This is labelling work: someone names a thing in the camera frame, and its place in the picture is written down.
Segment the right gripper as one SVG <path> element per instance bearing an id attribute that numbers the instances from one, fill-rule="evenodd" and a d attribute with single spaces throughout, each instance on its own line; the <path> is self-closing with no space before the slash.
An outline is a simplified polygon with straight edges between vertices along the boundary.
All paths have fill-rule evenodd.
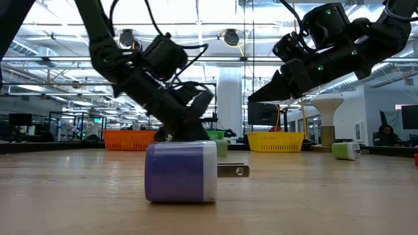
<path id="1" fill-rule="evenodd" d="M 358 79 L 371 73 L 365 54 L 356 44 L 332 47 L 306 59 L 294 58 L 281 66 L 269 83 L 248 97 L 249 102 L 286 101 L 354 72 Z"/>

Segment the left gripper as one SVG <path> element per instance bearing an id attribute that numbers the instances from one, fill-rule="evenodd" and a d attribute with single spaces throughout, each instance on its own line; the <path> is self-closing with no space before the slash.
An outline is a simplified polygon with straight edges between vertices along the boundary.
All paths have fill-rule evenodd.
<path id="1" fill-rule="evenodd" d="M 165 88 L 146 72 L 136 71 L 112 88 L 116 97 L 125 93 L 164 124 L 156 131 L 155 141 L 200 141 L 210 139 L 200 118 L 214 94 L 208 89 L 199 90 L 199 86 L 185 82 L 179 88 Z"/>

